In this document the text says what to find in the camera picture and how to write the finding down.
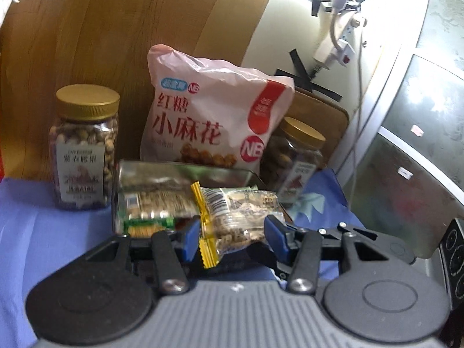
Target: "clear plastic wrapper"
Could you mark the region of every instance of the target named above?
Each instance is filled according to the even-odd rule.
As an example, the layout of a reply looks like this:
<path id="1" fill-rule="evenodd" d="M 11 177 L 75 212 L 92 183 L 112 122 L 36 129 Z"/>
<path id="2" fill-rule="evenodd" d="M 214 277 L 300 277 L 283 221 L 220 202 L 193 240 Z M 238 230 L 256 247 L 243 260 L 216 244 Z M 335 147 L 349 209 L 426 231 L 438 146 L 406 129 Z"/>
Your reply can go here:
<path id="1" fill-rule="evenodd" d="M 205 268 L 215 267 L 228 253 L 264 241 L 264 219 L 284 214 L 277 195 L 246 188 L 203 188 L 192 184 L 201 216 L 200 253 Z"/>

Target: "yellow wrapper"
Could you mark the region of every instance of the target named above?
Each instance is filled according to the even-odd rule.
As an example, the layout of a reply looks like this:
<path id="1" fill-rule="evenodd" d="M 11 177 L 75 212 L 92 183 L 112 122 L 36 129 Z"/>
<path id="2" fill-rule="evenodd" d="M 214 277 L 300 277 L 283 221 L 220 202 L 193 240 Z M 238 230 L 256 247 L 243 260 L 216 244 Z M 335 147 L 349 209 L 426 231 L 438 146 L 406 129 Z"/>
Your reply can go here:
<path id="1" fill-rule="evenodd" d="M 200 210 L 201 236 L 199 241 L 200 254 L 203 266 L 208 269 L 219 264 L 219 253 L 216 250 L 217 238 L 213 232 L 212 221 L 206 207 L 205 199 L 200 190 L 200 183 L 195 182 L 191 185 L 193 195 Z"/>

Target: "metal screw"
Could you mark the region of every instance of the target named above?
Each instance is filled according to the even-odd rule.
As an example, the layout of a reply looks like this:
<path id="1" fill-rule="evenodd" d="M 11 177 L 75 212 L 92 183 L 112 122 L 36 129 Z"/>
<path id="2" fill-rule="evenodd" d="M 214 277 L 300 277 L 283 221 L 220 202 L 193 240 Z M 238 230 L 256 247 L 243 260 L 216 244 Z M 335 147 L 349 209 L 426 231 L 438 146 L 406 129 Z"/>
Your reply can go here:
<path id="1" fill-rule="evenodd" d="M 184 281 L 178 279 L 168 279 L 163 281 L 161 287 L 164 291 L 169 293 L 179 293 L 182 292 L 187 284 Z"/>
<path id="2" fill-rule="evenodd" d="M 312 290 L 313 283 L 307 279 L 294 279 L 290 282 L 290 289 L 297 293 L 306 293 Z"/>

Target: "electrical cable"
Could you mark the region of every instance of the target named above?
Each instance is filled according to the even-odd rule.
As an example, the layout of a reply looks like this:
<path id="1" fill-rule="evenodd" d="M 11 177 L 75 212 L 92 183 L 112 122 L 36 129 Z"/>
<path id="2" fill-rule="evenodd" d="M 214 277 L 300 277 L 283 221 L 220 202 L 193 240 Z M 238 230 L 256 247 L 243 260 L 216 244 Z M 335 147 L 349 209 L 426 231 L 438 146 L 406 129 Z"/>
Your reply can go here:
<path id="1" fill-rule="evenodd" d="M 337 39 L 335 38 L 335 22 L 337 20 L 337 12 L 336 10 L 332 11 L 332 20 L 330 21 L 330 39 L 332 40 L 332 44 L 337 49 L 337 51 L 342 52 L 343 48 L 340 47 L 338 44 Z"/>
<path id="2" fill-rule="evenodd" d="M 362 33 L 363 33 L 363 27 L 364 27 L 364 18 L 362 19 L 362 22 L 360 23 L 359 27 L 360 27 L 360 38 L 359 38 L 359 51 L 358 51 L 358 61 L 357 61 L 357 65 L 358 65 L 358 86 L 359 86 L 359 92 L 358 92 L 358 120 L 356 121 L 356 133 L 355 133 L 355 136 L 354 136 L 354 144 L 353 144 L 353 182 L 351 184 L 351 193 L 349 195 L 349 201 L 348 201 L 348 210 L 351 211 L 351 206 L 353 205 L 353 199 L 354 199 L 354 192 L 356 191 L 356 178 L 357 178 L 357 170 L 356 170 L 356 144 L 358 143 L 358 138 L 359 138 L 359 131 L 360 131 L 360 127 L 361 127 L 361 113 L 363 111 L 363 105 L 362 105 L 362 100 L 363 100 L 363 86 L 362 86 L 362 82 L 363 82 L 363 76 L 362 76 L 362 67 L 361 67 L 361 55 L 362 55 L 362 52 L 363 52 L 363 47 L 362 47 L 362 43 L 363 43 L 363 37 L 362 37 Z"/>

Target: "white wall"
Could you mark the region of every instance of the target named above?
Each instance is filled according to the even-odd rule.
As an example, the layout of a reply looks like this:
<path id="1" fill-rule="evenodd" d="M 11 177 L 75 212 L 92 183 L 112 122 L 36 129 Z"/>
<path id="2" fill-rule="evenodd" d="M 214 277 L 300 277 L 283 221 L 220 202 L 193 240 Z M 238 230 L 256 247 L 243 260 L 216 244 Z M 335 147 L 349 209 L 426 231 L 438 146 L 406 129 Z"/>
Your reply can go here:
<path id="1" fill-rule="evenodd" d="M 408 30 L 408 12 L 414 0 L 366 0 L 361 13 L 367 18 L 362 50 L 363 89 L 372 78 L 382 49 L 389 41 L 401 40 Z M 314 52 L 329 29 L 329 14 L 311 15 L 310 0 L 269 0 L 259 25 L 250 41 L 242 66 L 257 68 L 273 75 L 277 68 L 296 74 L 288 53 L 296 48 L 306 69 L 314 68 Z M 349 41 L 358 52 L 360 28 L 354 30 Z M 330 70 L 321 70 L 314 83 L 333 90 L 342 96 L 340 106 L 353 116 L 358 100 L 356 61 L 346 68 L 334 64 Z"/>

